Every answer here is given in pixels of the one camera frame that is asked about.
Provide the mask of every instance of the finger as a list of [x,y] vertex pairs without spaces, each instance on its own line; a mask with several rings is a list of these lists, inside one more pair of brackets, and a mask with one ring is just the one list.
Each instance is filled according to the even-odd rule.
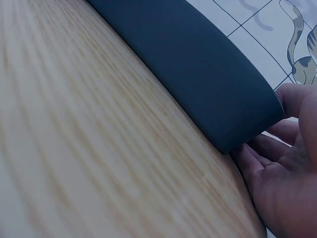
[[261,163],[261,165],[265,168],[266,166],[270,165],[272,163],[271,160],[268,158],[265,158],[261,155],[259,155],[254,149],[252,149],[249,145],[246,145],[247,149],[250,151],[250,153]]
[[313,103],[310,100],[307,100],[312,99],[311,97],[316,95],[316,93],[316,87],[293,83],[285,83],[276,90],[276,95],[283,106],[286,118],[299,118],[303,103],[308,103],[312,106],[316,103],[316,101]]
[[285,84],[277,89],[276,95],[285,110],[286,117],[296,117],[307,154],[317,154],[317,88],[309,85]]
[[295,144],[300,132],[298,123],[288,119],[278,122],[266,131],[289,145]]
[[271,161],[278,161],[289,150],[289,146],[266,135],[258,135],[248,142],[248,145],[259,155]]
[[264,169],[261,163],[248,150],[247,145],[231,152],[231,157],[239,168],[251,194],[259,177],[259,172]]

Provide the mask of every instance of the light wood table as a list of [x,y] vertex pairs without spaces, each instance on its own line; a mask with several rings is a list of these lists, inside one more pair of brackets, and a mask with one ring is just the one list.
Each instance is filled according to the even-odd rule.
[[0,0],[1,238],[264,236],[231,159],[88,3]]

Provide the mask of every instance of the skin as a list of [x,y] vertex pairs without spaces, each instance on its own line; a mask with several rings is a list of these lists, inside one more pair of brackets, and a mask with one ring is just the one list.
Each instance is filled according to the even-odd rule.
[[[279,237],[317,237],[317,87],[284,84],[285,119],[231,153],[264,224]],[[287,120],[298,118],[298,122]]]

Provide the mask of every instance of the dark gray strip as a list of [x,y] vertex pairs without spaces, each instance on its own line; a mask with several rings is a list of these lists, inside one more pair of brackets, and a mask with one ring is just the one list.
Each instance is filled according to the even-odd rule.
[[88,2],[220,152],[230,152],[284,117],[267,81],[185,0]]

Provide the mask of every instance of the tabby cat drawing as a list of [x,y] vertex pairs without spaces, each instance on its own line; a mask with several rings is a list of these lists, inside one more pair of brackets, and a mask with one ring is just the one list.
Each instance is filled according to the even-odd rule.
[[288,45],[287,59],[292,66],[292,75],[297,83],[317,85],[317,25],[307,37],[307,47],[310,56],[295,61],[294,51],[304,29],[304,19],[294,4],[280,0],[279,5],[294,23],[293,37]]

